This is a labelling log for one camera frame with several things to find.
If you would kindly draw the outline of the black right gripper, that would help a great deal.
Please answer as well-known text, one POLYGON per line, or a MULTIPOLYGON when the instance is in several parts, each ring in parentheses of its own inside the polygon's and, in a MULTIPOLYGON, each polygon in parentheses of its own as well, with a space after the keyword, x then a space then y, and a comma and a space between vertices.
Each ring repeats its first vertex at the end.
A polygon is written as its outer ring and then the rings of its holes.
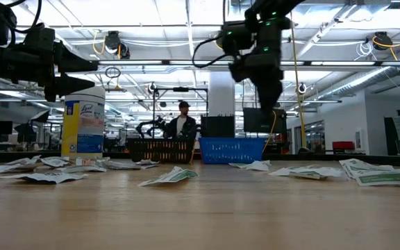
POLYGON ((257 89, 260 109, 269 114, 283 92, 281 64, 282 31, 288 30, 291 20, 271 17, 253 23, 253 46, 233 54, 229 65, 236 83, 249 79, 257 89))

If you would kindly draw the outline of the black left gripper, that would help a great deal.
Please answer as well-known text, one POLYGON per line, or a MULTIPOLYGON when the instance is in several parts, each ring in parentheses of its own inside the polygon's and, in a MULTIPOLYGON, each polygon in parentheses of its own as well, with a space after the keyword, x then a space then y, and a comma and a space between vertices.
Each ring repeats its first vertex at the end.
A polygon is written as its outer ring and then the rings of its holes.
POLYGON ((90 72, 98 69, 98 64, 72 53, 62 42, 54 42, 51 49, 41 50, 25 44, 12 48, 0 47, 0 78, 13 82, 33 81, 44 87, 47 101, 55 101, 73 92, 93 88, 92 81, 63 74, 54 76, 54 67, 59 72, 90 72))

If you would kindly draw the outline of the white long bandage wrapper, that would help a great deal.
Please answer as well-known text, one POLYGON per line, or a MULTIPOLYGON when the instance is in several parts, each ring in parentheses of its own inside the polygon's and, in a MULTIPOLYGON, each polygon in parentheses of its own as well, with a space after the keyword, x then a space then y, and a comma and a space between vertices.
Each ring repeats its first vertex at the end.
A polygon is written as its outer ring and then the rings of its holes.
POLYGON ((302 169, 300 167, 297 168, 282 168, 275 172, 270 173, 271 176, 290 176, 291 173, 301 173, 301 172, 315 172, 322 176, 327 177, 342 177, 343 173, 340 169, 334 169, 331 167, 321 167, 317 169, 302 169))
POLYGON ((268 172, 270 166, 271 166, 270 162, 266 160, 266 161, 254 161, 246 165, 244 168, 246 170, 268 172))
POLYGON ((97 161, 98 166, 103 167, 105 169, 110 169, 110 170, 140 170, 142 169, 140 165, 135 165, 135 164, 128 164, 128 163, 122 163, 122 162, 115 162, 111 160, 98 160, 97 161))

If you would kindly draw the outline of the black monitor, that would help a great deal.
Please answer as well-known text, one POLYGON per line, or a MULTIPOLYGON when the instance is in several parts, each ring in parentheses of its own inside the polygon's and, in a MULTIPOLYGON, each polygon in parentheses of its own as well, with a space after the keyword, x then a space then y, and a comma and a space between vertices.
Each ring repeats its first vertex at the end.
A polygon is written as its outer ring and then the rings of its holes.
POLYGON ((286 133, 287 113, 274 109, 269 115, 259 108, 244 108, 244 132, 286 133))

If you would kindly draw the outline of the white building column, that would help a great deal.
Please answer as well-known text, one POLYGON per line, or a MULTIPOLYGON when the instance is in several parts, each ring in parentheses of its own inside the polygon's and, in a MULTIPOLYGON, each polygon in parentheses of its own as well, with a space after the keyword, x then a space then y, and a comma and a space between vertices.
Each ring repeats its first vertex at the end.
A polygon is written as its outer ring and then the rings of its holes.
POLYGON ((210 73, 208 112, 211 116, 234 114, 235 83, 229 72, 210 73))

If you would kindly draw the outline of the white yellow wipes canister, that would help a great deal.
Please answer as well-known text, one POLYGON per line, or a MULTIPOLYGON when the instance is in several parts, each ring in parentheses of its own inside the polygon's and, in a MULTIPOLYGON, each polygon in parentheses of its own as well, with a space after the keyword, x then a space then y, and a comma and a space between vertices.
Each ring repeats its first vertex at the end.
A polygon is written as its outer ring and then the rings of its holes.
POLYGON ((103 156, 106 91, 91 87, 65 97, 61 156, 100 158, 103 156))

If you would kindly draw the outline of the black equipment cabinet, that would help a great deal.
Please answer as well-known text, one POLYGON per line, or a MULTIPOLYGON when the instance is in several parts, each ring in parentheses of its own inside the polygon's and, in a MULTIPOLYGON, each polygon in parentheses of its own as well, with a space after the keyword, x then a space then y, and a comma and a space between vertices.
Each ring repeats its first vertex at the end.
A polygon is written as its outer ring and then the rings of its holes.
POLYGON ((205 138, 234 138, 235 117, 233 115, 201 117, 201 136, 205 138))

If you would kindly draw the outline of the blue slotted plastic basket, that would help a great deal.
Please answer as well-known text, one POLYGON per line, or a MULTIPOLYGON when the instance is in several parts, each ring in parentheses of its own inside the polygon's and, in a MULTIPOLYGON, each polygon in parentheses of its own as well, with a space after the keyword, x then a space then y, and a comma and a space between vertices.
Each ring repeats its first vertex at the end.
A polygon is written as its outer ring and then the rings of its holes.
POLYGON ((201 137, 201 158, 204 164, 252 163, 261 161, 263 138, 201 137))

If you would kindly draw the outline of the long ceiling light strip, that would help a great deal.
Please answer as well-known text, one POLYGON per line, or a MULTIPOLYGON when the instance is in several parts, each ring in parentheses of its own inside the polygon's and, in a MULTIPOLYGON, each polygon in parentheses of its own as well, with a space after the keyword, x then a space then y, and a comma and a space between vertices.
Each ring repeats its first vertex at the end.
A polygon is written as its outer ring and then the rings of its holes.
MULTIPOLYGON (((99 65, 193 65, 190 60, 99 60, 99 65)), ((400 67, 400 61, 297 61, 298 66, 361 66, 361 67, 400 67)))

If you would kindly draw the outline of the red cart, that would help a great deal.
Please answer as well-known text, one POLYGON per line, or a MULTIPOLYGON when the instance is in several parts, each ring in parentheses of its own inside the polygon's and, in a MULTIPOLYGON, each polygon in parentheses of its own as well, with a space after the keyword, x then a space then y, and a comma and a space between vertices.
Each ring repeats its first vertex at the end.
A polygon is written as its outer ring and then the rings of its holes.
POLYGON ((335 141, 332 142, 333 153, 346 153, 356 149, 354 142, 351 141, 335 141))

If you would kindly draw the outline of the person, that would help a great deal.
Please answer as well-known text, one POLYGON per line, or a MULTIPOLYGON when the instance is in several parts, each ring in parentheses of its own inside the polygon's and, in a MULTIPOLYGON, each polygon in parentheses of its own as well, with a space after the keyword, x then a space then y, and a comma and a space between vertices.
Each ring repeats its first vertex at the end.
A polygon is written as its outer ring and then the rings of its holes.
POLYGON ((197 125, 196 120, 189 116, 190 105, 186 101, 182 101, 178 105, 180 114, 176 118, 173 118, 168 125, 166 125, 166 131, 164 136, 166 138, 179 138, 184 135, 189 135, 190 131, 197 125))

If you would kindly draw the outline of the black slotted plastic basket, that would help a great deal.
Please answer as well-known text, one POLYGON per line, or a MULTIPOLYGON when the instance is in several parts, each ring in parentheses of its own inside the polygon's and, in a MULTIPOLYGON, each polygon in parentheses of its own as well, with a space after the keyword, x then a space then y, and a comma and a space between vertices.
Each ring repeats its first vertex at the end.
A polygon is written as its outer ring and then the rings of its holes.
POLYGON ((133 162, 151 160, 161 163, 187 164, 193 159, 194 140, 130 139, 128 151, 133 162))

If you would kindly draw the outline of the black gantry frame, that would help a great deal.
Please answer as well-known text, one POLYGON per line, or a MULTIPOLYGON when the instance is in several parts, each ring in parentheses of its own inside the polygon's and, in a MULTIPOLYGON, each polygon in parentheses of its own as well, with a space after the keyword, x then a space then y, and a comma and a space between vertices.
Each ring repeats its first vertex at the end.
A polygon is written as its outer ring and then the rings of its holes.
MULTIPOLYGON (((196 93, 196 94, 198 94, 199 93, 199 91, 200 91, 200 89, 199 88, 194 88, 194 87, 173 87, 173 88, 156 88, 154 91, 153 91, 153 94, 152 94, 152 101, 153 101, 153 105, 152 105, 152 113, 153 113, 153 118, 156 118, 156 102, 157 102, 157 96, 156 96, 156 92, 157 91, 160 91, 160 90, 162 90, 163 92, 166 92, 166 91, 168 91, 168 90, 171 90, 172 92, 194 92, 194 93, 196 93)), ((178 113, 176 114, 176 116, 175 116, 175 118, 177 117, 177 116, 179 116, 179 114, 180 114, 180 111, 179 111, 179 108, 178 108, 178 113)), ((196 125, 196 127, 194 128, 194 129, 192 129, 191 131, 190 131, 190 134, 189 135, 184 135, 184 136, 182 136, 182 137, 178 137, 178 138, 175 138, 175 139, 173 139, 173 140, 194 140, 196 137, 197 137, 197 135, 201 135, 201 124, 198 124, 197 123, 197 125, 196 125)), ((172 138, 166 138, 165 136, 164 136, 164 133, 162 133, 162 136, 165 138, 165 139, 172 139, 172 138)))

